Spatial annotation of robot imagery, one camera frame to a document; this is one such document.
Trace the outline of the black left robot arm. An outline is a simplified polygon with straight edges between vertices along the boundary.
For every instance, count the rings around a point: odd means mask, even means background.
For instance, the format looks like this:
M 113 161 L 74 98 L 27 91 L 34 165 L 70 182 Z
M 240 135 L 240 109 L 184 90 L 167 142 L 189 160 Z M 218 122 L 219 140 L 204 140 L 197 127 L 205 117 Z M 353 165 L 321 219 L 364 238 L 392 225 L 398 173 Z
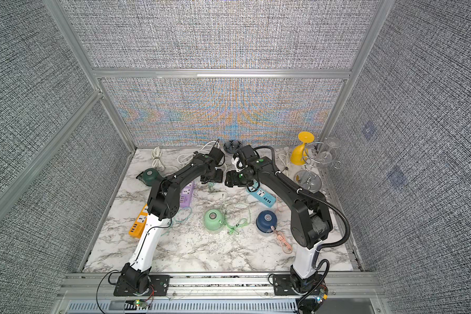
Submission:
M 125 263 L 115 284 L 114 296 L 152 294 L 149 278 L 153 256 L 164 230 L 171 227 L 180 209 L 181 192 L 195 179 L 214 177 L 225 162 L 225 154 L 217 147 L 209 153 L 194 153 L 190 162 L 179 171 L 158 176 L 150 187 L 147 219 L 139 243 L 129 262 Z

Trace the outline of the light green meat grinder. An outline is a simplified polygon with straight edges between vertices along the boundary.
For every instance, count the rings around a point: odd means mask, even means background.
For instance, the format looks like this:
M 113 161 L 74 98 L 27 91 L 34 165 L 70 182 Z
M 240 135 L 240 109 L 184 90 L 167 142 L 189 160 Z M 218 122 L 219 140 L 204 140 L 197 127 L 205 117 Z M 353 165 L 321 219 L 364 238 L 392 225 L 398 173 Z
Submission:
M 208 209 L 204 213 L 203 222 L 209 233 L 217 234 L 225 225 L 225 215 L 219 209 Z

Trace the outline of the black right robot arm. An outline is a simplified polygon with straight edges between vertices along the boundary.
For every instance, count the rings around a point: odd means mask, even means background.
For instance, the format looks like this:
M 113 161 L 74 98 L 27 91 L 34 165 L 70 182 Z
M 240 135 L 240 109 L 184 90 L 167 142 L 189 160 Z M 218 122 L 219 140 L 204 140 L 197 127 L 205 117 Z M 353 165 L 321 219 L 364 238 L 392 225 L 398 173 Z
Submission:
M 318 262 L 322 249 L 343 245 L 351 235 L 347 217 L 334 205 L 326 201 L 320 192 L 302 188 L 287 177 L 276 165 L 276 152 L 269 146 L 253 148 L 250 145 L 239 148 L 233 155 L 234 171 L 227 175 L 232 181 L 252 187 L 260 183 L 268 187 L 282 199 L 290 210 L 290 231 L 299 247 L 293 265 L 290 267 L 290 280 L 293 289 L 302 295 L 313 292 L 320 285 L 327 272 L 319 275 L 322 263 Z M 333 230 L 330 211 L 333 211 L 344 224 L 344 235 L 336 242 L 327 243 Z

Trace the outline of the navy blue meat grinder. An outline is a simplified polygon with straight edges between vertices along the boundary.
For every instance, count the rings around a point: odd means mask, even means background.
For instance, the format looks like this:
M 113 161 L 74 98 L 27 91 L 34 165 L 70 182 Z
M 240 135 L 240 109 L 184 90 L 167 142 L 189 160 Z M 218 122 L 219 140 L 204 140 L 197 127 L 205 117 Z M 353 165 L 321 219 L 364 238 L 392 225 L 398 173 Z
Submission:
M 262 234 L 271 234 L 277 226 L 277 216 L 271 210 L 265 210 L 258 214 L 256 227 Z

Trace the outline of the teal power strip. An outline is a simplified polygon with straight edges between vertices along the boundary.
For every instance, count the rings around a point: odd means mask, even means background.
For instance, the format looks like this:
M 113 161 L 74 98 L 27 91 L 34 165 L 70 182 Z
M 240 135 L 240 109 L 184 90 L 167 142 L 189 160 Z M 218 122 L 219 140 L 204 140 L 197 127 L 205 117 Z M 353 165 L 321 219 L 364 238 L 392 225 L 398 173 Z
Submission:
M 264 190 L 262 187 L 259 187 L 259 188 L 251 187 L 251 188 L 247 188 L 246 191 L 252 197 L 256 198 L 260 203 L 262 203 L 268 208 L 272 208 L 277 201 L 276 197 L 273 194 Z

